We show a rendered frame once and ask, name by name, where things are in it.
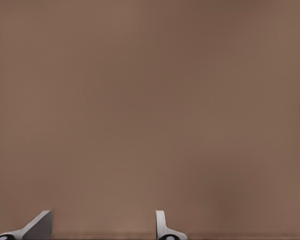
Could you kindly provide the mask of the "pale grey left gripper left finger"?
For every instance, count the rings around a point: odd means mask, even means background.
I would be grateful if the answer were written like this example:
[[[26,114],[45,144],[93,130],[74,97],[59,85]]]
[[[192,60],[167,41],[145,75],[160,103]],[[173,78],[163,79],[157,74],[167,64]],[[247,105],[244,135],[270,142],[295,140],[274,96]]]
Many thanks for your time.
[[[44,210],[21,229],[0,234],[0,240],[51,240],[53,212]]]

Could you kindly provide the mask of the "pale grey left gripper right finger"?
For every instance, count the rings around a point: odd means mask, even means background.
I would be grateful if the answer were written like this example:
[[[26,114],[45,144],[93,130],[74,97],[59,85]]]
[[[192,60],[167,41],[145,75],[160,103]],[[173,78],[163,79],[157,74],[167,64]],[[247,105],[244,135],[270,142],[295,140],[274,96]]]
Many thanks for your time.
[[[185,233],[170,229],[163,210],[156,210],[156,240],[188,240]]]

